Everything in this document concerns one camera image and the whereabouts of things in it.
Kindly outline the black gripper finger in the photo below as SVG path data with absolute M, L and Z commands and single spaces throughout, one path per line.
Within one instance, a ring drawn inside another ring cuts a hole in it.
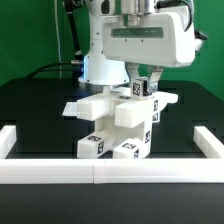
M 129 82 L 132 82 L 135 79 L 139 78 L 139 64 L 138 63 L 132 63 L 132 62 L 126 62 L 125 63 L 125 70 L 129 77 Z
M 151 95 L 152 93 L 155 93 L 158 90 L 158 83 L 163 72 L 163 67 L 156 65 L 148 65 L 147 71 L 147 88 L 148 94 Z

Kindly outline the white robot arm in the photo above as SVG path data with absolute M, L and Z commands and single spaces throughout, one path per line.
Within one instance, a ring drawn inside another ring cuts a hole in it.
M 149 72 L 133 88 L 149 95 L 165 67 L 186 67 L 195 58 L 193 0 L 84 0 L 90 22 L 90 50 L 83 81 L 123 85 Z

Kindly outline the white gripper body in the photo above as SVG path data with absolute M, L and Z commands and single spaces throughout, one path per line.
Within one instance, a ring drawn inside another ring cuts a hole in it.
M 122 16 L 103 21 L 107 59 L 163 67 L 189 66 L 195 58 L 194 26 L 187 6 L 160 9 L 143 17 L 140 27 L 125 27 Z

